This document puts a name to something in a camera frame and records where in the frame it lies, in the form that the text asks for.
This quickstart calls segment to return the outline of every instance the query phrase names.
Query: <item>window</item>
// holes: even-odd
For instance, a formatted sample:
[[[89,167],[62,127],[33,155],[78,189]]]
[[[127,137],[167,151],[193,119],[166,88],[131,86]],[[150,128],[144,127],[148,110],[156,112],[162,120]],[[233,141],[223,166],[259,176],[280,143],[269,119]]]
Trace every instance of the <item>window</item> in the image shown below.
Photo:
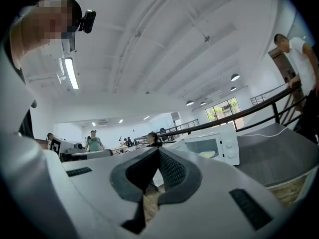
[[[240,112],[240,108],[237,99],[233,97],[210,108],[207,108],[206,112],[209,120],[212,122],[236,114]],[[244,126],[243,118],[239,118],[235,121],[230,121],[228,123],[233,123],[234,127],[236,123],[237,129],[240,129]]]

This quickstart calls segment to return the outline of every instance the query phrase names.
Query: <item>cable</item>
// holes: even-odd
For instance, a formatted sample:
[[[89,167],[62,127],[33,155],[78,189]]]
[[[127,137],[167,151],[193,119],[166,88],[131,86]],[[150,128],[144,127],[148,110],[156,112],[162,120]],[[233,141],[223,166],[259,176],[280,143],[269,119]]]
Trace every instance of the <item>cable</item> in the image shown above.
[[[283,130],[281,130],[278,134],[276,135],[262,135],[262,134],[250,134],[250,135],[239,135],[238,137],[244,137],[244,136],[256,136],[256,135],[259,135],[259,136],[263,136],[263,137],[274,137],[274,136],[277,136],[279,134],[281,134],[283,131],[285,131],[287,129],[287,127],[285,127]]]

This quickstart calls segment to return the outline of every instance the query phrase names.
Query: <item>white ceiling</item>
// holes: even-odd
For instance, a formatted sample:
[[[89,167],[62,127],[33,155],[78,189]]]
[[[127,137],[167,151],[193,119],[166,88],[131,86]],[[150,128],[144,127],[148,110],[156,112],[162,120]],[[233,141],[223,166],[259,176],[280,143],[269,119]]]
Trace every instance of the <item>white ceiling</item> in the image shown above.
[[[39,83],[59,99],[149,91],[186,102],[230,94],[231,75],[239,73],[244,87],[262,58],[277,13],[276,0],[77,1],[83,12],[97,12],[92,32],[76,33],[71,54],[80,89],[68,78]],[[36,54],[23,68],[27,76],[45,73]]]
[[[145,119],[145,116],[129,116],[129,117],[119,117],[119,118],[105,118],[105,119],[93,119],[93,120],[83,120],[78,121],[77,124],[82,127],[92,127],[92,122],[95,123],[96,127],[104,126],[118,126],[118,125],[128,125],[145,123],[151,121],[153,118],[157,118],[158,115],[151,115],[149,118]]]

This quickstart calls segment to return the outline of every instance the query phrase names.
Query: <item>white microwave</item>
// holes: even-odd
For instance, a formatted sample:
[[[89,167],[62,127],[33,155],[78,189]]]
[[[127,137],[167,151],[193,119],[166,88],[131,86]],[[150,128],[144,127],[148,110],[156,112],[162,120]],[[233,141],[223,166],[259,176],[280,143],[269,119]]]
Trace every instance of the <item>white microwave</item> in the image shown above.
[[[170,148],[230,165],[239,165],[238,141],[231,123],[194,131],[171,145]]]

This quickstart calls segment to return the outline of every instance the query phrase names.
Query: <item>desk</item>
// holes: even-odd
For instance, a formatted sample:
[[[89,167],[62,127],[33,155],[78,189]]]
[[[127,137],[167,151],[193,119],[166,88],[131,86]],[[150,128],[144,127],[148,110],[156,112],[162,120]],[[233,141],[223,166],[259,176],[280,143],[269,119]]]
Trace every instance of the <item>desk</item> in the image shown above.
[[[123,145],[123,146],[120,146],[120,147],[116,147],[116,148],[113,148],[111,149],[112,151],[118,151],[118,150],[125,150],[127,149],[128,147],[126,145]]]
[[[136,148],[139,148],[139,149],[143,149],[143,148],[145,148],[147,145],[145,144],[145,145],[134,145],[134,146],[132,146],[132,147],[129,147],[129,148],[127,148],[126,150],[127,151],[134,151],[134,150],[136,150]]]
[[[274,123],[250,134],[276,135],[284,127]],[[235,166],[265,187],[293,180],[316,167],[319,147],[286,129],[274,137],[237,137],[240,164]]]

